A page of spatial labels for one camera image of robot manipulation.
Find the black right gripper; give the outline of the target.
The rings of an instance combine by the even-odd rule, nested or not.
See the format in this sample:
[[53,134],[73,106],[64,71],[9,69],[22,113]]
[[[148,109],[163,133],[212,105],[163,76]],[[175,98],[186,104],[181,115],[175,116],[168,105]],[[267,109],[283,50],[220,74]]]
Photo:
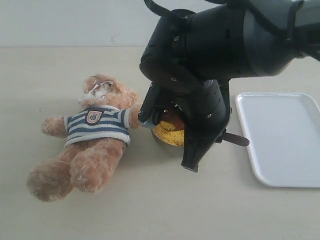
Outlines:
[[201,159],[214,143],[221,144],[229,121],[228,99],[217,80],[170,80],[172,107],[169,121],[174,131],[183,131],[184,147],[181,166],[198,172]]

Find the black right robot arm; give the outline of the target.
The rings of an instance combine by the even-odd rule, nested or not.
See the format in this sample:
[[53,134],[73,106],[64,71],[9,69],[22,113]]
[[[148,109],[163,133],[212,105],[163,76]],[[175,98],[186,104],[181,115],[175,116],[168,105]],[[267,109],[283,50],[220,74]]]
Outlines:
[[181,165],[193,172],[213,144],[249,143],[227,132],[231,79],[276,76],[293,59],[320,58],[317,0],[217,0],[201,12],[145,5],[159,21],[140,59],[150,86],[138,121],[152,128],[173,111],[185,129]]

